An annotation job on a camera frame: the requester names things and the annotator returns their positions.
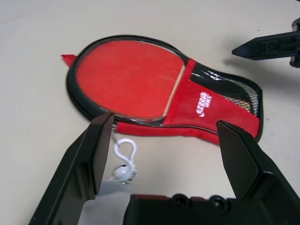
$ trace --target black mesh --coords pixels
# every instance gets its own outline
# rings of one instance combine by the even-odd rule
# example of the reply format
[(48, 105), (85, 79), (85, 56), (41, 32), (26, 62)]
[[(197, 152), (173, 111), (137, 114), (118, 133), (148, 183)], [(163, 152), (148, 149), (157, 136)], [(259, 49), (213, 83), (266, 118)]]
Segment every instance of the black mesh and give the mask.
[(254, 82), (235, 75), (221, 73), (196, 63), (191, 81), (208, 88), (241, 108), (259, 117), (262, 90)]

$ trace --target white ball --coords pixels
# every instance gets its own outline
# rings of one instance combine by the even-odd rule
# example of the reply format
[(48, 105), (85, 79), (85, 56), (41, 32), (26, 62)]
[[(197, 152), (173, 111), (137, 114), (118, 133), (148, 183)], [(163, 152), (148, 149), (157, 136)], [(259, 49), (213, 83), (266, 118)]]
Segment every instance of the white ball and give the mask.
[(130, 166), (122, 164), (115, 168), (112, 174), (117, 181), (125, 182), (131, 177), (132, 169)]

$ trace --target printed logo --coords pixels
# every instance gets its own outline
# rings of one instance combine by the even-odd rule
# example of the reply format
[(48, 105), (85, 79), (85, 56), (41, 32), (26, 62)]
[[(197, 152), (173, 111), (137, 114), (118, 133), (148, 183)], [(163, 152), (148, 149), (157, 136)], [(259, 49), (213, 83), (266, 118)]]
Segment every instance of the printed logo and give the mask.
[(209, 94), (207, 94), (206, 92), (201, 92), (197, 109), (196, 109), (196, 113), (200, 117), (205, 116), (203, 111), (205, 108), (208, 108), (210, 106), (211, 99), (212, 97)]

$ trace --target white keychain clip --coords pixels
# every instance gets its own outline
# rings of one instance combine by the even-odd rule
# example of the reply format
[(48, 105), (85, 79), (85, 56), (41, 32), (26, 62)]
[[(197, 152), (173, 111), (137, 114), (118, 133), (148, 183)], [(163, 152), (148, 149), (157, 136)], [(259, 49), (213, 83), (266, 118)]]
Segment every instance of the white keychain clip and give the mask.
[[(132, 145), (132, 153), (130, 158), (127, 158), (119, 152), (119, 147), (123, 143), (129, 143)], [(122, 184), (131, 183), (136, 177), (135, 165), (133, 162), (136, 153), (136, 143), (128, 138), (122, 138), (114, 144), (113, 150), (117, 157), (126, 162), (126, 164), (119, 165), (114, 169), (113, 177)]]

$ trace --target table tennis paddle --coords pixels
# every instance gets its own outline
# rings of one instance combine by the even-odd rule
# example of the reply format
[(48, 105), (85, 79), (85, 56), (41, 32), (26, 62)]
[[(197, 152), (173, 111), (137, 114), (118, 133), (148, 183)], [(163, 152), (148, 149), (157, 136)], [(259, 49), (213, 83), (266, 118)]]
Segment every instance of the table tennis paddle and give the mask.
[(262, 90), (246, 78), (218, 72), (149, 37), (97, 40), (70, 67), (67, 91), (89, 120), (115, 114), (116, 131), (129, 135), (185, 135), (218, 143), (217, 120), (244, 128), (258, 141)]

